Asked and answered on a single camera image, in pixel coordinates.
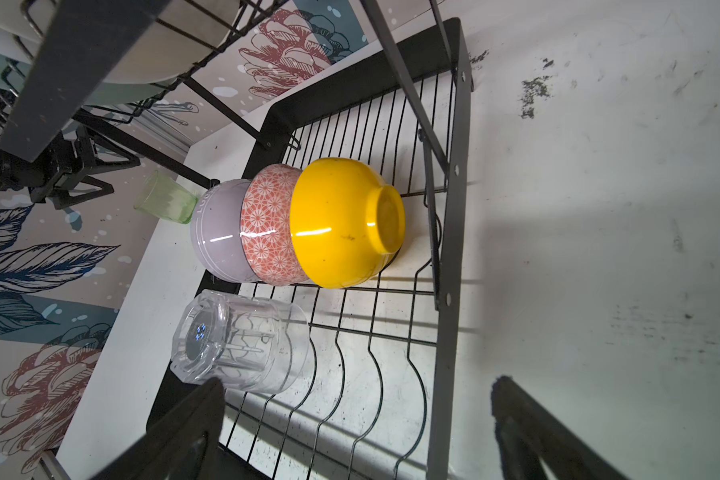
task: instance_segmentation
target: yellow bowl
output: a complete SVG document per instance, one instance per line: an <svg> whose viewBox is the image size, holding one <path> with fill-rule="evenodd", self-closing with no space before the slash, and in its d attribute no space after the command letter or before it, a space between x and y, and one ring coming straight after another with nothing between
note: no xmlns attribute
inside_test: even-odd
<svg viewBox="0 0 720 480"><path fill-rule="evenodd" d="M398 191L366 164L321 158L298 178L291 199L291 239L307 276L324 288L363 283L403 244Z"/></svg>

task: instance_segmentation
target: clear plastic cup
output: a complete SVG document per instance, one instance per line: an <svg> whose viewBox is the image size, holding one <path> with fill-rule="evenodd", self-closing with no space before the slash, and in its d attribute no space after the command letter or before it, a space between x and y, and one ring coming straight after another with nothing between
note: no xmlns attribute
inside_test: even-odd
<svg viewBox="0 0 720 480"><path fill-rule="evenodd" d="M309 350L298 305L204 290L173 335L171 371L184 383L217 377L228 389L274 395L301 375Z"/></svg>
<svg viewBox="0 0 720 480"><path fill-rule="evenodd" d="M158 218L188 224L192 220L195 204L195 195L171 177L155 170L144 181L144 189L136 198L134 208Z"/></svg>

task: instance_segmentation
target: table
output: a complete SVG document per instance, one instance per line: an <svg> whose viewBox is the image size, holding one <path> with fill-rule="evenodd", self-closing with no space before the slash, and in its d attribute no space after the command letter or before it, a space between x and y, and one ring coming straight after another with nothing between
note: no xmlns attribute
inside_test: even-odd
<svg viewBox="0 0 720 480"><path fill-rule="evenodd" d="M442 15L476 86L452 475L500 477L488 399L509 374L627 476L720 478L720 1ZM186 164L238 178L252 142L230 125ZM159 222L59 451L73 480L143 435L202 273L186 227Z"/></svg>

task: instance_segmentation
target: red patterned bowl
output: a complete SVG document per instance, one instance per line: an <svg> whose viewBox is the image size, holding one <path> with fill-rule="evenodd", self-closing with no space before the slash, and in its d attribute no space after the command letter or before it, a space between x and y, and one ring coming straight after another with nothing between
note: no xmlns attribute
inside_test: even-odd
<svg viewBox="0 0 720 480"><path fill-rule="evenodd" d="M291 242L291 197L298 168L269 165L253 179L242 201L240 238L253 272L264 282L285 286L308 279Z"/></svg>

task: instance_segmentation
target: green glass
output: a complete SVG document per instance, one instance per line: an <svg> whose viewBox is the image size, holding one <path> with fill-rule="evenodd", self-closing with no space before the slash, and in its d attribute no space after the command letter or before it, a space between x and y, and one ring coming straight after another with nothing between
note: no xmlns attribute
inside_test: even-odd
<svg viewBox="0 0 720 480"><path fill-rule="evenodd" d="M197 197L155 170L144 182L144 189L136 199L134 208L158 218L188 224L192 220L195 204Z"/></svg>

